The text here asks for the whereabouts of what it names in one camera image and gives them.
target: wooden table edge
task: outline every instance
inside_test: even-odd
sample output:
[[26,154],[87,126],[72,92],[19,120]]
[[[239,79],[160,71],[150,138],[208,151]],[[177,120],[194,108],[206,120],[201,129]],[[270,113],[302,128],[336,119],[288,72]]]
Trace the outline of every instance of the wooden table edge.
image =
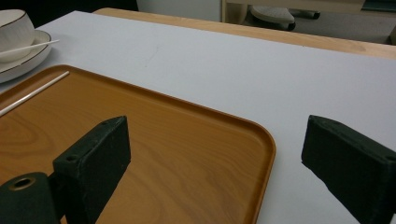
[[346,40],[318,35],[304,35],[292,32],[222,23],[217,21],[201,21],[196,19],[165,16],[115,8],[101,8],[94,11],[93,13],[129,20],[149,21],[199,30],[219,32],[230,35],[241,35],[316,49],[329,49],[346,53],[355,53],[381,58],[396,59],[396,46],[390,45]]

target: white stick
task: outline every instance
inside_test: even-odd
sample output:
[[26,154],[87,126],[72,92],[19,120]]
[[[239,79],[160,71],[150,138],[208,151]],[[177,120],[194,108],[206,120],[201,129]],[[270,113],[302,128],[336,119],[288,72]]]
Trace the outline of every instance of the white stick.
[[61,74],[60,76],[56,77],[55,79],[53,79],[52,81],[48,82],[44,86],[38,88],[37,90],[32,91],[29,94],[23,96],[20,100],[18,100],[17,102],[13,103],[12,105],[9,105],[6,108],[0,110],[0,117],[2,117],[6,113],[8,113],[10,110],[14,109],[15,107],[17,107],[18,105],[21,105],[22,103],[26,102],[30,98],[34,97],[39,92],[43,91],[44,89],[46,89],[47,87],[49,87],[50,85],[54,84],[55,82],[59,81],[60,79],[62,79],[63,77],[65,77],[67,75],[69,75],[68,71],[63,73],[63,74]]
[[20,48],[20,49],[11,49],[11,50],[8,50],[8,51],[3,51],[3,52],[0,52],[0,58],[7,57],[10,54],[12,55],[13,53],[16,53],[16,52],[19,52],[19,51],[22,51],[22,50],[35,49],[35,48],[38,48],[38,47],[43,46],[43,45],[50,45],[50,44],[56,43],[58,41],[59,40],[52,40],[50,42],[36,44],[36,45],[28,46],[28,47],[23,47],[23,48]]

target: tray rim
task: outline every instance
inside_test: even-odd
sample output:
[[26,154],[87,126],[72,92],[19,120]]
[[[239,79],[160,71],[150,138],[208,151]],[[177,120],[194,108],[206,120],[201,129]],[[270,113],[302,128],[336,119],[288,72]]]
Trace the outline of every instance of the tray rim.
[[268,148],[268,151],[270,151],[270,153],[269,153],[270,154],[270,157],[269,157],[270,159],[268,160],[269,161],[268,162],[268,169],[266,170],[266,174],[265,174],[265,176],[267,178],[265,178],[264,181],[262,182],[260,195],[259,194],[257,195],[260,198],[257,201],[257,204],[255,206],[254,212],[252,210],[253,217],[251,217],[252,218],[251,219],[252,223],[256,223],[257,222],[257,218],[259,216],[260,209],[262,207],[263,197],[264,197],[267,185],[268,185],[268,181],[270,179],[271,171],[272,171],[273,164],[274,164],[275,157],[276,157],[276,142],[274,140],[274,137],[263,126],[261,126],[257,122],[249,120],[249,119],[244,119],[244,118],[241,118],[241,117],[237,117],[235,115],[228,114],[228,113],[225,113],[225,112],[210,108],[208,106],[198,105],[196,103],[189,102],[187,100],[183,100],[183,99],[180,99],[180,98],[177,98],[177,97],[165,94],[165,93],[161,93],[159,91],[153,91],[153,90],[150,90],[150,89],[147,89],[147,88],[144,88],[144,87],[137,86],[137,85],[132,84],[132,83],[121,81],[121,80],[115,79],[113,77],[106,77],[106,76],[103,76],[103,75],[100,75],[100,74],[97,74],[97,73],[94,73],[94,72],[91,72],[91,71],[88,71],[88,70],[84,70],[84,69],[81,69],[81,68],[77,68],[75,66],[68,65],[68,64],[58,64],[58,65],[54,65],[54,66],[45,68],[45,69],[35,73],[34,75],[26,78],[25,80],[23,80],[22,82],[18,83],[17,85],[9,88],[8,90],[6,90],[4,92],[1,92],[0,93],[0,109],[3,108],[1,106],[2,103],[3,103],[2,99],[7,99],[8,95],[10,95],[10,94],[11,95],[15,95],[15,96],[20,96],[21,95],[21,97],[19,97],[19,98],[22,98],[24,95],[22,95],[21,90],[23,90],[24,86],[30,86],[32,83],[40,82],[40,78],[41,77],[46,77],[48,74],[51,74],[51,73],[54,73],[54,72],[58,72],[58,71],[60,72],[60,74],[62,72],[65,72],[65,71],[69,71],[70,74],[82,72],[82,73],[85,73],[85,74],[89,74],[90,76],[97,76],[97,78],[107,79],[108,81],[111,81],[113,83],[120,83],[122,86],[133,88],[133,89],[138,90],[138,91],[145,91],[145,92],[149,93],[150,95],[157,95],[157,96],[160,96],[162,98],[167,98],[167,99],[171,100],[173,103],[187,105],[189,108],[195,108],[195,109],[199,109],[199,110],[202,110],[202,111],[207,111],[210,114],[221,115],[223,118],[232,119],[232,120],[237,121],[238,123],[244,123],[244,124],[246,124],[245,126],[248,126],[249,129],[254,131],[255,134],[263,135],[265,138],[268,138],[268,140],[270,142],[270,147]]

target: white tabletop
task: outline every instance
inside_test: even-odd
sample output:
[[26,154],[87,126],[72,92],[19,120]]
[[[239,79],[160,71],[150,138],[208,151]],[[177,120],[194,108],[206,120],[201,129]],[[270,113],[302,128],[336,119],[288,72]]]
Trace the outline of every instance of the white tabletop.
[[81,12],[39,29],[61,42],[0,91],[70,64],[265,127],[277,151],[258,223],[357,223],[301,164],[310,114],[396,149],[396,61]]

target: cup rim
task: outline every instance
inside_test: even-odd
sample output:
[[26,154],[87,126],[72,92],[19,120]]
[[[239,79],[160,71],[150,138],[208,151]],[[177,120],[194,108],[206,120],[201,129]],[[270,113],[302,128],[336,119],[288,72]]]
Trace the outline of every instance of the cup rim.
[[1,11],[21,11],[21,12],[23,12],[23,13],[22,13],[22,15],[21,15],[20,17],[18,17],[17,19],[15,19],[15,20],[13,20],[13,21],[10,21],[10,22],[8,22],[8,23],[5,23],[5,24],[3,24],[3,25],[0,25],[0,28],[5,27],[5,26],[8,26],[8,25],[10,25],[11,23],[16,22],[16,21],[18,21],[18,20],[21,20],[21,19],[26,15],[26,11],[25,11],[25,10],[17,9],[17,8],[15,8],[15,9],[0,10],[0,12],[1,12]]

